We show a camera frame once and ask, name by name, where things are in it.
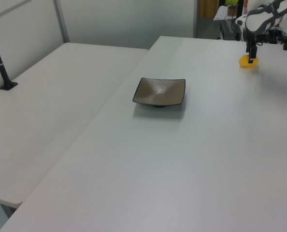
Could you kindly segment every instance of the potted plant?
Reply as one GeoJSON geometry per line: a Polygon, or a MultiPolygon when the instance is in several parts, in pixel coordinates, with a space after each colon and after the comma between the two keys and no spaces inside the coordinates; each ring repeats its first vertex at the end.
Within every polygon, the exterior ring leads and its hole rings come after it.
{"type": "Polygon", "coordinates": [[[225,5],[228,6],[227,15],[228,16],[236,16],[237,15],[237,2],[238,0],[226,0],[225,5]]]}

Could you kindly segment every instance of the white wall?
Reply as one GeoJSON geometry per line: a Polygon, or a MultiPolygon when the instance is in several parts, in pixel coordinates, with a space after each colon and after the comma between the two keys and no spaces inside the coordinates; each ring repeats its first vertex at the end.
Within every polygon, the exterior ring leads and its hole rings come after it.
{"type": "Polygon", "coordinates": [[[160,35],[193,37],[194,1],[57,0],[70,42],[145,49],[160,35]]]}
{"type": "Polygon", "coordinates": [[[32,0],[0,17],[0,55],[10,79],[62,44],[53,0],[32,0]]]}

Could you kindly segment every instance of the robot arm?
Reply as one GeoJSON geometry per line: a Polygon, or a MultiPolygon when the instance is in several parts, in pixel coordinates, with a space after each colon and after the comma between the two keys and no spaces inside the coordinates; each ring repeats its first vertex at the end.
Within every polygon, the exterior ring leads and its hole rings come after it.
{"type": "Polygon", "coordinates": [[[248,63],[253,63],[257,53],[257,36],[275,25],[275,21],[287,13],[287,0],[275,0],[248,12],[245,18],[244,40],[248,63]]]}
{"type": "Polygon", "coordinates": [[[287,0],[275,0],[264,7],[249,11],[245,28],[254,35],[259,35],[275,24],[275,21],[287,13],[287,0]]]}

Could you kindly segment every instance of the black cable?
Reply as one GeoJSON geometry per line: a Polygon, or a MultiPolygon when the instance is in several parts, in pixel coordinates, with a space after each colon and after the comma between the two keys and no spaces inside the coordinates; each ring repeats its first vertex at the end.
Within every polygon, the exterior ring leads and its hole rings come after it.
{"type": "Polygon", "coordinates": [[[232,27],[232,20],[234,19],[234,14],[232,14],[232,16],[231,16],[231,24],[230,24],[230,27],[231,27],[231,29],[232,29],[232,31],[235,33],[235,34],[237,34],[237,32],[234,30],[234,28],[232,27]]]}

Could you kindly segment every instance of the table surface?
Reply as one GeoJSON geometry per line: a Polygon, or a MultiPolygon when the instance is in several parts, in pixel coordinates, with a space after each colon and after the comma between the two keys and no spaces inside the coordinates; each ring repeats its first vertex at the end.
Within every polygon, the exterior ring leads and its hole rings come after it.
{"type": "Polygon", "coordinates": [[[0,90],[0,203],[27,198],[146,53],[66,43],[0,90]]]}
{"type": "Polygon", "coordinates": [[[1,232],[287,232],[287,51],[244,51],[160,37],[1,232]],[[133,103],[142,77],[183,104],[133,103]]]}

